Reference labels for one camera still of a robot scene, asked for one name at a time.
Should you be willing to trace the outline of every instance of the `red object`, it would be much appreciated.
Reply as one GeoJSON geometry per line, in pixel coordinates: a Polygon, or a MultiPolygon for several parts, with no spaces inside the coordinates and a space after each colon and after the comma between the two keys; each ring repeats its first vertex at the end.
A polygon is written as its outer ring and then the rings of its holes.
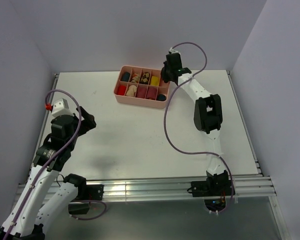
{"type": "Polygon", "coordinates": [[[156,100],[157,98],[157,89],[154,87],[149,87],[146,94],[146,99],[156,100]]]}
{"type": "Polygon", "coordinates": [[[45,109],[47,109],[48,111],[52,111],[52,106],[50,103],[45,105],[45,109]]]}
{"type": "Polygon", "coordinates": [[[136,91],[136,97],[139,99],[144,99],[146,97],[147,88],[146,87],[138,87],[136,91]]]}
{"type": "Polygon", "coordinates": [[[119,89],[118,89],[118,93],[117,93],[117,95],[124,96],[124,95],[125,95],[125,93],[126,93],[126,89],[127,89],[127,87],[126,87],[126,86],[123,86],[123,85],[119,86],[119,89]]]}

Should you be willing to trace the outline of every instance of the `red connector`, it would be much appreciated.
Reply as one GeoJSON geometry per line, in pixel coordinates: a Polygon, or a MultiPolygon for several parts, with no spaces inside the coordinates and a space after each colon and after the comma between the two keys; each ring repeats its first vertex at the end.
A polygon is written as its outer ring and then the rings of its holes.
{"type": "Polygon", "coordinates": [[[47,109],[48,111],[52,111],[52,106],[51,106],[51,104],[50,103],[48,103],[48,104],[46,104],[45,105],[45,109],[47,109]]]}

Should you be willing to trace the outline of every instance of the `pink tray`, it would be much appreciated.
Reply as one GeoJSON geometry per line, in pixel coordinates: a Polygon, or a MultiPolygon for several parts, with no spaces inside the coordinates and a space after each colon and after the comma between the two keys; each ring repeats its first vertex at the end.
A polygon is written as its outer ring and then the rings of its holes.
{"type": "Polygon", "coordinates": [[[118,79],[115,84],[114,88],[114,96],[118,103],[122,104],[130,104],[130,105],[138,105],[138,106],[144,106],[149,108],[157,108],[157,109],[164,109],[167,104],[168,96],[169,96],[169,82],[165,83],[160,76],[161,70],[157,69],[151,69],[151,68],[145,68],[145,67],[138,67],[138,66],[123,66],[121,68],[121,71],[119,73],[118,79]],[[125,72],[130,73],[129,81],[121,81],[122,76],[125,72]],[[131,82],[133,74],[139,74],[140,78],[143,76],[144,73],[150,73],[150,80],[148,84],[140,84],[140,83],[133,83],[131,82]],[[159,86],[152,86],[151,83],[151,77],[155,76],[160,79],[159,86]],[[128,91],[129,86],[135,85],[137,87],[136,93],[134,94],[134,97],[126,96],[126,93],[128,91]],[[125,86],[126,90],[124,95],[118,95],[118,89],[119,86],[125,86]],[[140,88],[146,88],[146,92],[148,93],[148,89],[153,88],[156,89],[156,98],[159,94],[163,94],[166,97],[165,101],[158,101],[158,100],[151,100],[151,99],[145,99],[145,98],[138,98],[136,97],[136,94],[138,92],[138,89],[140,88]]]}

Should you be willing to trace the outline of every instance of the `white table surface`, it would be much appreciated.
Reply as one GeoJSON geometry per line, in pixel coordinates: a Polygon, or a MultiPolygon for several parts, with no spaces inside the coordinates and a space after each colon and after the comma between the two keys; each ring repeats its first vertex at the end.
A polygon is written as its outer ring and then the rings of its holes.
{"type": "MultiPolygon", "coordinates": [[[[164,109],[121,104],[113,90],[119,72],[63,72],[56,89],[72,94],[93,114],[97,127],[81,136],[62,174],[77,174],[88,180],[146,179],[206,176],[209,158],[183,155],[167,142],[164,109]]],[[[258,170],[240,112],[225,70],[206,70],[196,79],[208,91],[219,94],[223,123],[220,141],[223,157],[233,175],[255,175],[258,170]]],[[[170,92],[175,88],[170,85],[170,92]]],[[[66,98],[70,109],[75,104],[62,93],[53,101],[66,98]]],[[[184,151],[209,151],[210,145],[194,126],[194,103],[182,90],[174,95],[167,115],[172,142],[184,151]]],[[[51,114],[43,138],[51,132],[51,114]]]]}

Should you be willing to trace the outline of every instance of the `cable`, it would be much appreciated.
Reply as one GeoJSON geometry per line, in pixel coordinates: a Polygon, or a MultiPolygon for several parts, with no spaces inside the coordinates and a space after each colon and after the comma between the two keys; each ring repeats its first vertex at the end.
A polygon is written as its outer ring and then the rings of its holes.
{"type": "MultiPolygon", "coordinates": [[[[211,152],[211,151],[197,151],[197,152],[182,151],[182,150],[180,150],[179,148],[177,148],[177,147],[171,142],[171,140],[170,140],[170,138],[169,138],[169,136],[168,136],[168,132],[167,132],[167,113],[168,113],[168,108],[169,108],[169,105],[170,105],[170,102],[171,102],[172,97],[174,96],[174,94],[176,93],[176,91],[177,91],[181,86],[183,86],[183,85],[189,83],[189,82],[193,79],[193,77],[194,77],[195,75],[197,75],[197,74],[201,73],[203,70],[205,70],[205,68],[206,68],[206,66],[207,66],[207,63],[208,63],[208,58],[207,58],[206,52],[205,52],[198,44],[196,44],[196,43],[194,43],[194,42],[190,42],[190,41],[181,42],[181,43],[179,43],[179,44],[173,46],[172,48],[174,49],[175,47],[178,47],[178,46],[183,45],[183,44],[191,44],[191,45],[194,45],[194,46],[198,47],[198,48],[202,51],[202,53],[203,53],[203,55],[204,55],[204,58],[205,58],[205,64],[204,64],[203,68],[202,68],[201,70],[197,71],[196,73],[194,73],[194,74],[192,75],[192,77],[191,77],[189,80],[187,80],[187,81],[181,83],[180,85],[178,85],[178,86],[172,91],[172,93],[171,93],[171,95],[170,95],[170,97],[169,97],[169,99],[168,99],[168,101],[167,101],[167,103],[166,103],[165,110],[164,110],[164,117],[163,117],[163,129],[164,129],[164,134],[165,134],[165,137],[166,137],[167,141],[169,142],[169,144],[170,144],[176,151],[178,151],[179,153],[186,154],[186,155],[200,155],[200,154],[214,155],[214,156],[216,156],[216,157],[218,157],[218,158],[221,159],[221,161],[223,162],[223,164],[225,165],[225,167],[226,167],[226,169],[227,169],[227,171],[228,171],[228,173],[229,173],[230,180],[231,180],[231,196],[230,196],[230,202],[231,202],[232,199],[233,199],[233,197],[234,197],[234,180],[233,180],[233,176],[232,176],[232,174],[231,174],[231,171],[230,171],[230,169],[229,169],[229,167],[228,167],[226,161],[222,158],[222,156],[220,156],[219,154],[217,154],[217,153],[215,153],[215,152],[211,152]]],[[[219,213],[223,212],[223,211],[226,210],[227,208],[228,208],[228,204],[225,206],[225,208],[224,208],[223,210],[219,211],[219,213]]]]}
{"type": "Polygon", "coordinates": [[[65,176],[63,176],[62,174],[58,174],[58,176],[56,177],[56,183],[59,185],[59,187],[61,187],[60,183],[58,182],[58,177],[61,176],[63,178],[63,181],[65,180],[65,176]]]}
{"type": "Polygon", "coordinates": [[[94,219],[100,218],[107,211],[107,204],[105,202],[103,202],[103,201],[98,201],[98,200],[78,200],[77,201],[76,200],[76,202],[79,202],[79,203],[97,203],[97,204],[102,204],[104,206],[103,211],[99,215],[94,216],[94,217],[82,218],[82,217],[77,217],[77,216],[71,215],[71,217],[74,218],[74,219],[76,219],[76,220],[81,220],[81,221],[94,220],[94,219]]]}
{"type": "MultiPolygon", "coordinates": [[[[62,151],[76,138],[76,136],[78,135],[78,132],[79,132],[79,130],[80,130],[80,126],[81,126],[81,116],[82,116],[82,114],[81,114],[81,109],[80,109],[80,105],[79,105],[79,103],[77,102],[77,100],[72,96],[72,95],[70,95],[70,93],[68,93],[68,92],[66,92],[66,91],[63,91],[63,90],[60,90],[60,89],[53,89],[53,90],[50,90],[47,94],[46,94],[46,96],[45,96],[45,104],[47,105],[48,103],[49,103],[49,96],[50,96],[50,94],[52,94],[52,93],[54,93],[54,92],[60,92],[60,93],[63,93],[63,94],[65,94],[65,95],[67,95],[69,98],[71,98],[72,100],[73,100],[73,102],[75,103],[75,105],[76,105],[76,107],[77,107],[77,109],[78,109],[78,114],[79,114],[79,116],[78,116],[78,118],[79,118],[79,121],[78,121],[78,126],[76,127],[76,130],[75,130],[75,132],[74,132],[74,134],[73,134],[73,136],[69,139],[69,141],[62,147],[62,148],[60,148],[57,152],[55,152],[52,156],[51,156],[51,158],[40,168],[40,170],[39,170],[39,172],[37,173],[37,175],[34,177],[34,179],[33,179],[33,181],[32,181],[32,183],[31,183],[31,185],[32,186],[35,186],[36,185],[36,183],[37,183],[37,181],[38,181],[38,179],[39,179],[39,177],[40,177],[40,175],[42,174],[42,172],[47,168],[47,166],[60,154],[60,153],[62,153],[62,151]]],[[[30,194],[31,194],[31,192],[32,192],[32,190],[33,190],[34,188],[32,188],[32,187],[30,187],[29,189],[28,189],[28,191],[26,192],[26,194],[25,194],[25,197],[24,197],[24,199],[23,199],[23,201],[21,202],[21,204],[20,204],[20,207],[19,207],[19,209],[16,211],[16,213],[15,213],[15,215],[14,215],[14,218],[13,218],[13,220],[12,220],[12,222],[13,223],[15,223],[16,221],[17,221],[17,219],[18,219],[18,217],[20,216],[20,214],[21,214],[21,212],[22,212],[22,210],[24,209],[24,207],[25,207],[25,205],[26,205],[26,202],[27,202],[27,200],[29,199],[29,197],[30,197],[30,194]]],[[[9,236],[9,234],[11,233],[11,231],[12,231],[12,229],[14,228],[14,224],[12,224],[9,228],[8,228],[8,230],[6,231],[6,233],[5,233],[5,235],[4,235],[4,237],[3,237],[3,240],[7,240],[7,238],[8,238],[8,236],[9,236]]]]}

